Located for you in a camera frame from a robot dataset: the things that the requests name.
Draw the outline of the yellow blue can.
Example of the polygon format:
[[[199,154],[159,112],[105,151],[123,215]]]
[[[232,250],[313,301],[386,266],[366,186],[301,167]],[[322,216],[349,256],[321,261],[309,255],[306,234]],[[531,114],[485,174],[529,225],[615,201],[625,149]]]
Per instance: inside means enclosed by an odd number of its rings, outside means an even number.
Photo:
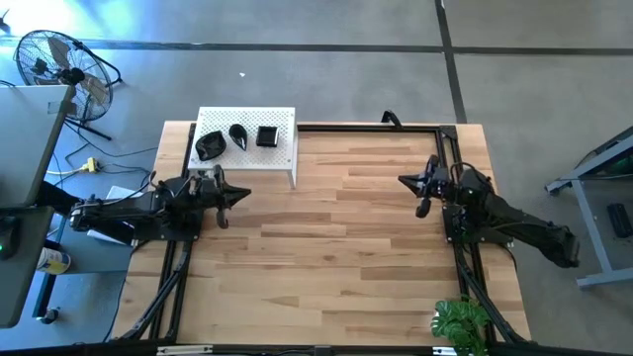
[[[41,251],[37,270],[50,275],[65,273],[71,264],[70,256],[62,251],[44,247]]]

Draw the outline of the black floor fan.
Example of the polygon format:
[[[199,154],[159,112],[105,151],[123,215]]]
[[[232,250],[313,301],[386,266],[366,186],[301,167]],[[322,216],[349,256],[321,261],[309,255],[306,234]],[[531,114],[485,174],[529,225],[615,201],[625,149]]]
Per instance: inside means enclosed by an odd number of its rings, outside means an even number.
[[[65,122],[105,140],[111,137],[89,127],[107,114],[114,87],[123,82],[119,68],[84,42],[61,32],[34,30],[23,35],[14,61],[28,86],[66,85],[72,97]]]

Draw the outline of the grey metal table frame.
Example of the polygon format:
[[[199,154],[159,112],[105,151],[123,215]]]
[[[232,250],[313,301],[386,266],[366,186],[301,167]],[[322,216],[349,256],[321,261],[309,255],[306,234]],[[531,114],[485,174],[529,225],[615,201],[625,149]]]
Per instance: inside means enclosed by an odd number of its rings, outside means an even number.
[[[584,187],[584,182],[588,180],[591,172],[603,168],[608,163],[614,163],[617,158],[622,158],[626,153],[633,153],[633,126],[592,150],[573,170],[545,186],[546,192],[550,195],[557,195],[566,187],[571,188],[579,204],[581,216],[600,267],[599,273],[577,279],[577,284],[581,289],[633,281],[633,267],[624,269],[612,267]]]

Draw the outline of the black device green light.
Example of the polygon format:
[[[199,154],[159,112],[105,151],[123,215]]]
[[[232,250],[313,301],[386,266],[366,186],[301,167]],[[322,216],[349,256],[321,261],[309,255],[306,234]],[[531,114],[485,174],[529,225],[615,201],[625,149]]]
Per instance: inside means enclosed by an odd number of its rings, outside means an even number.
[[[15,217],[0,218],[0,260],[13,257],[20,244],[20,220]]]

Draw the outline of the black bowl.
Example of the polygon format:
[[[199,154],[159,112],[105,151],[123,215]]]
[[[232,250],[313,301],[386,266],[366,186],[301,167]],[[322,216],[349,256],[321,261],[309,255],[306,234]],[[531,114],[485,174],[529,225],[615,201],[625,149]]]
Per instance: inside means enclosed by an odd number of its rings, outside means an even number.
[[[206,133],[197,139],[195,149],[201,161],[209,161],[225,152],[226,140],[221,131]]]

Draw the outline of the desk leg with caster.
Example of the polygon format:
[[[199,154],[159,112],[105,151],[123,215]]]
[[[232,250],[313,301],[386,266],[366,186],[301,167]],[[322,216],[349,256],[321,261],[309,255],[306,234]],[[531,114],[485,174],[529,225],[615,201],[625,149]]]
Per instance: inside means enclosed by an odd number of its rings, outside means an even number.
[[[45,274],[36,299],[32,317],[42,324],[52,324],[59,317],[59,309],[48,306],[55,280],[55,275]]]

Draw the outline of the black aluminium table frame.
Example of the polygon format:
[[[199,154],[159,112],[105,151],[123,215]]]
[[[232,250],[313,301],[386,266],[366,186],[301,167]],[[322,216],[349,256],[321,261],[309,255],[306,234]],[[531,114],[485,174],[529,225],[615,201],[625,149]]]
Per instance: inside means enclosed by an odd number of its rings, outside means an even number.
[[[431,154],[492,173],[479,125],[302,123],[295,184],[236,172],[251,194],[207,214],[180,288],[144,342],[160,355],[436,356],[434,306],[463,294],[441,207],[399,181]]]

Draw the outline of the black curved bracket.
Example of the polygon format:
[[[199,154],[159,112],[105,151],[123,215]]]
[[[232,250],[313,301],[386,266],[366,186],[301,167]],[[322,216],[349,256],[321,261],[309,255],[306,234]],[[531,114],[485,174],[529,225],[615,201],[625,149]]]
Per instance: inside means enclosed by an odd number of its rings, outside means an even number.
[[[397,131],[400,131],[404,127],[398,116],[391,110],[386,110],[383,113],[381,123],[391,124],[392,127]]]

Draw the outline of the black square mini plate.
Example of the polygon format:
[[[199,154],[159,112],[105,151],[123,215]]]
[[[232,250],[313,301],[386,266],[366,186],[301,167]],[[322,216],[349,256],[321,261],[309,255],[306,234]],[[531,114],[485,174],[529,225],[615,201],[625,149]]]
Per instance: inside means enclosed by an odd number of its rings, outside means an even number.
[[[257,130],[256,145],[260,147],[276,147],[279,130],[277,127],[260,126]]]

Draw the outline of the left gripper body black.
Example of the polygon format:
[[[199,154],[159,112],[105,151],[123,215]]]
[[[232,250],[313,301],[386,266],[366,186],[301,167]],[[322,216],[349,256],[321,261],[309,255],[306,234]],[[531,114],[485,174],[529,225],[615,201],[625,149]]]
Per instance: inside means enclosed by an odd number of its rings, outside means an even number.
[[[198,177],[195,193],[198,204],[203,209],[215,208],[217,226],[228,228],[226,210],[228,200],[225,191],[225,173],[220,165],[215,165],[206,175]]]

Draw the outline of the grey desk top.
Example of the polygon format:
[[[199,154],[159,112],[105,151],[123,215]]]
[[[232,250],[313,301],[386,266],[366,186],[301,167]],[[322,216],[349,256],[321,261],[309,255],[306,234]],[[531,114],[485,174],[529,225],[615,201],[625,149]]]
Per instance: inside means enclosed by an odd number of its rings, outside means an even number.
[[[35,200],[70,96],[66,85],[0,86],[0,218],[20,220],[18,251],[0,260],[0,329],[19,322],[45,246],[54,210]]]

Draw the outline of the green artificial plant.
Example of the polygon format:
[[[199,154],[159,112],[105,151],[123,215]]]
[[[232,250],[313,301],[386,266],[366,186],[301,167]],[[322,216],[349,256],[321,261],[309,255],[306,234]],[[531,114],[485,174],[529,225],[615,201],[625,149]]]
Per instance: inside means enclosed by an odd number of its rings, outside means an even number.
[[[430,323],[434,337],[448,340],[457,356],[489,356],[485,328],[491,319],[477,300],[441,300],[434,310]]]

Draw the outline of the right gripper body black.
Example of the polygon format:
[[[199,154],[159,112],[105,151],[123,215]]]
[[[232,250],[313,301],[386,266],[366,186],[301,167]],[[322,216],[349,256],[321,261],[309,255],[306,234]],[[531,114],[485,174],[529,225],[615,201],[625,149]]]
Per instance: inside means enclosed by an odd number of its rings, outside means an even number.
[[[440,165],[437,155],[430,155],[423,172],[418,176],[415,193],[420,198],[415,216],[423,219],[430,212],[431,199],[442,199],[452,184],[447,167]]]

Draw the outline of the black floor device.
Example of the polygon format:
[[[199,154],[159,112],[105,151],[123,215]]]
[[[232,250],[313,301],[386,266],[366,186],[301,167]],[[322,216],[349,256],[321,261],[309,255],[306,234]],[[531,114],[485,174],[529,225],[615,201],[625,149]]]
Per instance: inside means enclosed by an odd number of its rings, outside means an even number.
[[[623,204],[613,203],[606,207],[609,221],[618,238],[633,236],[633,223],[630,221]]]

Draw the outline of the white perforated metal shelf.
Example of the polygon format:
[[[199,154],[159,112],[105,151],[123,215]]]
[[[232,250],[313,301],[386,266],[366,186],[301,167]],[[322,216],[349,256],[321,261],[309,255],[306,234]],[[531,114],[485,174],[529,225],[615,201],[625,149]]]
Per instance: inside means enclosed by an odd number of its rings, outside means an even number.
[[[239,148],[228,136],[231,125],[240,124],[247,133],[246,150]],[[256,144],[260,127],[277,129],[277,146]],[[202,161],[194,147],[205,134],[221,132],[226,150],[218,157]],[[195,125],[188,169],[211,170],[219,164],[224,171],[281,171],[289,177],[290,187],[297,184],[298,126],[292,107],[201,107]]]

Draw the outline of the white paper sheet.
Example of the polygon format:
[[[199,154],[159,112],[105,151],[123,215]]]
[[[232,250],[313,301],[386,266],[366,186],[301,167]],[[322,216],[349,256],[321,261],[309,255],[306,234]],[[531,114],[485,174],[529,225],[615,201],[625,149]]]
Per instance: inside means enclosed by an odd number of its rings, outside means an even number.
[[[127,189],[127,188],[123,188],[123,187],[119,187],[119,186],[112,186],[108,195],[106,196],[107,200],[117,200],[117,199],[121,199],[124,198],[125,196],[131,194],[133,192],[133,190]],[[102,241],[107,241],[107,242],[111,242],[111,243],[118,243],[121,245],[124,245],[123,242],[120,242],[116,239],[114,239],[113,237],[110,237],[106,234],[103,234],[101,232],[98,232],[96,230],[89,230],[87,232],[88,236],[91,236],[95,239],[100,239]]]

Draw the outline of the black teardrop mini plate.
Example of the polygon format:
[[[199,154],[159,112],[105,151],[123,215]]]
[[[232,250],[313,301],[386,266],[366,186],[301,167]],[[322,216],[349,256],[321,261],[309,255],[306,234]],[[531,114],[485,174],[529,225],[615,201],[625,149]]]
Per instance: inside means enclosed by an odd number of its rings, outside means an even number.
[[[247,151],[248,133],[241,124],[233,124],[228,130],[229,137],[243,151]]]

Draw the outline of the black desk beam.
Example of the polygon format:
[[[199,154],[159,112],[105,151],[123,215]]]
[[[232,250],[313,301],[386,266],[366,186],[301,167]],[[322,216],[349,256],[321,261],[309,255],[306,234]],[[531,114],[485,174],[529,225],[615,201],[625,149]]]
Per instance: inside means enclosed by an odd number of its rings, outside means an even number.
[[[70,226],[75,231],[96,231],[128,246],[135,239],[134,228],[115,215],[115,206],[94,196],[82,199],[51,183],[43,182],[37,192],[35,205],[51,207],[56,213],[69,218]]]

